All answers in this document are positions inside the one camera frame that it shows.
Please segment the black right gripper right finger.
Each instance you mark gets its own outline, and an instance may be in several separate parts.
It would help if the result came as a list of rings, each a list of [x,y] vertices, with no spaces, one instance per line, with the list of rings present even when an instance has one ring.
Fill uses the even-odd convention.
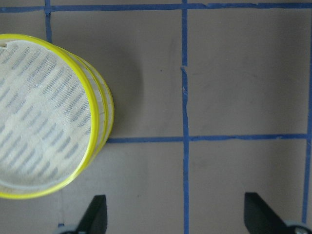
[[[286,230],[284,221],[254,192],[244,195],[244,224],[250,234],[281,234]]]

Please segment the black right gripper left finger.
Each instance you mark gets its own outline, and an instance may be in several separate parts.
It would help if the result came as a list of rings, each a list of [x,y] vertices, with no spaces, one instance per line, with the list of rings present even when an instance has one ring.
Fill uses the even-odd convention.
[[[77,234],[105,234],[107,230],[107,203],[105,195],[93,197],[77,228]]]

